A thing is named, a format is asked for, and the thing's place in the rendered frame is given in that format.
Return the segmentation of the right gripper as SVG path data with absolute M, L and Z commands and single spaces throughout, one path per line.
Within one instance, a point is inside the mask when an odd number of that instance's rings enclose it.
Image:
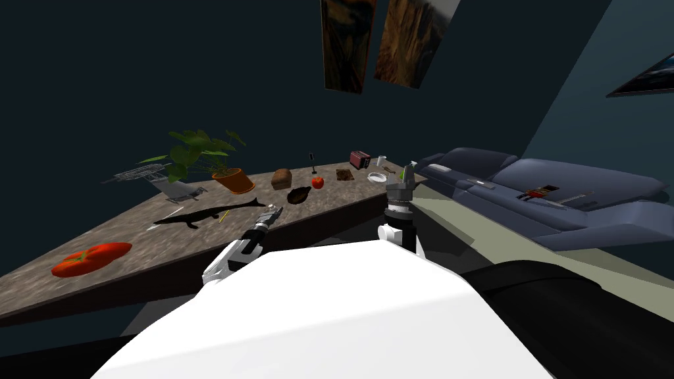
M 413 178 L 400 183 L 394 183 L 393 178 L 389 178 L 386 194 L 389 202 L 410 202 L 413 199 Z

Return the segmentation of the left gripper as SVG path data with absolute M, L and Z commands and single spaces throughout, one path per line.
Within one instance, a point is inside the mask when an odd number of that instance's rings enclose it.
M 283 211 L 284 207 L 278 207 L 276 205 L 270 205 L 269 208 L 259 215 L 256 220 L 256 226 L 270 228 L 279 218 Z

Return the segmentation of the green plant in orange pot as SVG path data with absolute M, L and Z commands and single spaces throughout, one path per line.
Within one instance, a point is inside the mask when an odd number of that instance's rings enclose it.
M 143 160 L 143 163 L 163 162 L 169 182 L 185 180 L 191 173 L 209 174 L 233 194 L 251 191 L 255 184 L 241 168 L 229 165 L 229 153 L 236 150 L 233 142 L 246 146 L 236 132 L 225 131 L 225 140 L 209 137 L 203 130 L 171 132 L 180 143 L 171 147 L 169 154 Z

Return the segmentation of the black sea reptile figure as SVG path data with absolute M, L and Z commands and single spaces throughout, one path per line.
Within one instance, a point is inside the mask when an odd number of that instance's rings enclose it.
M 226 206 L 220 206 L 220 207 L 212 207 L 208 209 L 202 209 L 200 211 L 195 211 L 192 213 L 187 213 L 183 215 L 176 215 L 176 216 L 168 216 L 166 218 L 162 218 L 161 220 L 157 220 L 153 222 L 153 225 L 164 225 L 164 224 L 174 224 L 174 223 L 185 223 L 189 228 L 191 229 L 198 229 L 198 227 L 194 224 L 195 222 L 199 222 L 202 220 L 205 220 L 207 218 L 214 218 L 218 219 L 219 215 L 222 213 L 224 214 L 226 210 L 230 209 L 241 209 L 241 208 L 246 208 L 246 207 L 267 207 L 267 205 L 260 203 L 257 198 L 247 202 L 247 203 L 242 203 L 242 204 L 236 204 L 236 205 L 226 205 Z

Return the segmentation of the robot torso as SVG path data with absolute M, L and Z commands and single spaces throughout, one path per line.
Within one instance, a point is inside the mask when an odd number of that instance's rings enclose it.
M 91 379 L 553 379 L 460 275 L 384 240 L 267 253 Z

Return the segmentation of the brown stone table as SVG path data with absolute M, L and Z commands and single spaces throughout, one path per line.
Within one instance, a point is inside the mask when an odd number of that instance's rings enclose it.
M 352 170 L 355 180 L 337 181 L 336 169 L 349 163 L 322 165 L 325 180 L 299 205 L 289 205 L 286 190 L 274 190 L 272 172 L 254 174 L 255 188 L 234 195 L 214 181 L 201 183 L 207 192 L 198 201 L 179 205 L 154 196 L 96 226 L 24 266 L 0 277 L 0 327 L 178 297 L 197 292 L 201 275 L 220 251 L 240 238 L 261 214 L 260 208 L 230 211 L 222 223 L 207 218 L 191 229 L 184 223 L 151 228 L 169 213 L 242 204 L 257 198 L 284 207 L 264 246 L 270 251 L 307 247 L 380 216 L 387 206 L 384 184 L 368 181 L 368 170 Z M 126 242 L 132 249 L 92 273 L 58 278 L 51 269 L 63 258 L 102 243 Z

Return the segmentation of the dark blue sofa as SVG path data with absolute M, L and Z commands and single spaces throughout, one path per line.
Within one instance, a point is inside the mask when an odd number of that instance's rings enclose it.
M 427 187 L 553 251 L 674 240 L 666 185 L 606 168 L 456 148 L 419 161 Z

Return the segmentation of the large red tomato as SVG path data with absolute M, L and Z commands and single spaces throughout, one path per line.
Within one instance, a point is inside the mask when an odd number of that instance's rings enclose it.
M 132 248 L 131 243 L 104 243 L 66 256 L 51 269 L 52 275 L 68 278 L 89 274 L 119 259 Z

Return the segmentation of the dark blue framed picture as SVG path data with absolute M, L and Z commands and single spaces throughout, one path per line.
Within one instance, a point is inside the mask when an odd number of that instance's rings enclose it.
M 607 98 L 674 92 L 674 53 L 606 95 Z

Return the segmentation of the brown and grey wall painting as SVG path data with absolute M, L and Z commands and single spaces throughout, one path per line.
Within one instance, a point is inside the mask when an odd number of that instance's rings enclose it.
M 421 87 L 461 0 L 390 0 L 374 78 Z

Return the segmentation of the dark brown wall painting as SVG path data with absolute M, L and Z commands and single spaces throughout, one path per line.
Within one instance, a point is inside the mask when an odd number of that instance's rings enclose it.
M 377 0 L 319 0 L 326 89 L 361 94 Z

